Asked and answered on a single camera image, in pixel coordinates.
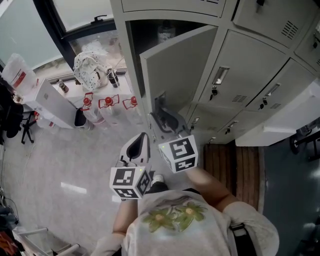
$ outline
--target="shoe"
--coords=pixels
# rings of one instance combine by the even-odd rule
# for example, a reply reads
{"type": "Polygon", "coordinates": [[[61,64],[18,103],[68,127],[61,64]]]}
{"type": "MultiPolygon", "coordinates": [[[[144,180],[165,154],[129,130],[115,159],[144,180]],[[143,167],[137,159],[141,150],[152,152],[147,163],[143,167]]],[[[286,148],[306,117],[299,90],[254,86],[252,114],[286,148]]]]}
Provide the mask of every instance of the shoe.
{"type": "Polygon", "coordinates": [[[163,175],[161,174],[157,174],[155,176],[153,176],[153,179],[151,181],[151,186],[156,183],[156,182],[165,182],[165,178],[163,177],[163,175]]]}

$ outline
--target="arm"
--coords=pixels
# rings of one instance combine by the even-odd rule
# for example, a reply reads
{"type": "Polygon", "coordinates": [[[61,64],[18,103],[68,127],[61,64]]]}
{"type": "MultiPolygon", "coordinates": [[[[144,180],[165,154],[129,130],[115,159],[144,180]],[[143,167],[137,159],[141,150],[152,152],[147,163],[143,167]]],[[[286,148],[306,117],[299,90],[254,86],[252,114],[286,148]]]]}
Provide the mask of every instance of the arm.
{"type": "Polygon", "coordinates": [[[129,199],[122,201],[113,223],[112,233],[126,235],[127,229],[138,217],[138,201],[129,199]]]}
{"type": "Polygon", "coordinates": [[[218,211],[222,212],[229,204],[238,201],[220,181],[204,169],[194,167],[187,170],[186,174],[204,200],[218,211]]]}

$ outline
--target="wooden slat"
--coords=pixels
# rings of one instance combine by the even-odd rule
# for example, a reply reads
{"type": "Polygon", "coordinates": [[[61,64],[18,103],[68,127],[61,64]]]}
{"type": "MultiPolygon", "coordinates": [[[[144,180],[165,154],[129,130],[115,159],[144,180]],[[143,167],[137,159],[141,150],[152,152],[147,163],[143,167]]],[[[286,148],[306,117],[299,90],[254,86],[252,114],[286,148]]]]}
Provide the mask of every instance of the wooden slat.
{"type": "Polygon", "coordinates": [[[242,147],[242,161],[243,161],[243,195],[242,200],[245,203],[249,202],[249,156],[248,148],[242,147]]]}
{"type": "Polygon", "coordinates": [[[219,146],[217,144],[212,145],[213,156],[213,176],[220,180],[220,159],[219,159],[219,146]]]}
{"type": "Polygon", "coordinates": [[[219,161],[220,161],[220,182],[227,186],[227,156],[226,146],[219,145],[219,161]]]}
{"type": "Polygon", "coordinates": [[[212,147],[210,144],[206,144],[204,146],[204,154],[205,159],[204,159],[204,169],[210,173],[211,175],[213,175],[213,155],[212,155],[212,147]]]}
{"type": "Polygon", "coordinates": [[[248,183],[248,191],[249,191],[249,197],[248,197],[248,204],[255,207],[254,204],[254,197],[255,197],[255,148],[254,147],[248,147],[248,160],[249,160],[249,183],[248,183]]]}
{"type": "Polygon", "coordinates": [[[259,206],[259,191],[260,191],[260,156],[258,147],[254,148],[254,197],[253,205],[256,210],[259,206]]]}
{"type": "Polygon", "coordinates": [[[230,145],[227,145],[225,147],[225,156],[226,156],[226,188],[232,193],[232,177],[231,177],[231,162],[232,162],[232,156],[230,149],[230,145]]]}
{"type": "Polygon", "coordinates": [[[235,148],[236,154],[236,198],[243,201],[243,191],[244,191],[244,165],[242,157],[242,148],[235,148]]]}

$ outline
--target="white marker cube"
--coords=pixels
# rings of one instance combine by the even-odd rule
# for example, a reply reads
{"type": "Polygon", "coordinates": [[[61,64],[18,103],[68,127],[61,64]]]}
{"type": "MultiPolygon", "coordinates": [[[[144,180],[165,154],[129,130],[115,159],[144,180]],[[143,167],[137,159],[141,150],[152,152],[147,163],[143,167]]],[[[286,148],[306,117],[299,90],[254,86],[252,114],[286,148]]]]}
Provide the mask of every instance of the white marker cube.
{"type": "Polygon", "coordinates": [[[161,157],[174,173],[197,166],[198,150],[193,135],[159,144],[161,157]]]}
{"type": "Polygon", "coordinates": [[[111,168],[110,188],[123,199],[141,199],[150,183],[145,166],[111,168]]]}

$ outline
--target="green flower print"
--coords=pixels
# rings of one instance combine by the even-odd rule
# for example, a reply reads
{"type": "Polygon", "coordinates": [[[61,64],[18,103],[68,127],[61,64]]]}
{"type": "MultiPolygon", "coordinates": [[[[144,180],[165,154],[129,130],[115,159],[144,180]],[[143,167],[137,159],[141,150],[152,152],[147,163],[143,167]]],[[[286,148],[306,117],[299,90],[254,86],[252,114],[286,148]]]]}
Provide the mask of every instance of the green flower print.
{"type": "Polygon", "coordinates": [[[168,230],[175,230],[173,220],[176,218],[175,213],[169,213],[170,208],[164,208],[159,210],[152,210],[149,215],[146,216],[142,222],[149,223],[149,231],[155,232],[158,228],[164,227],[168,230]]]}
{"type": "Polygon", "coordinates": [[[194,202],[188,202],[186,206],[176,206],[175,209],[181,212],[174,220],[179,223],[180,232],[186,230],[194,219],[198,222],[203,221],[205,216],[202,213],[207,211],[207,208],[200,207],[194,202]]]}

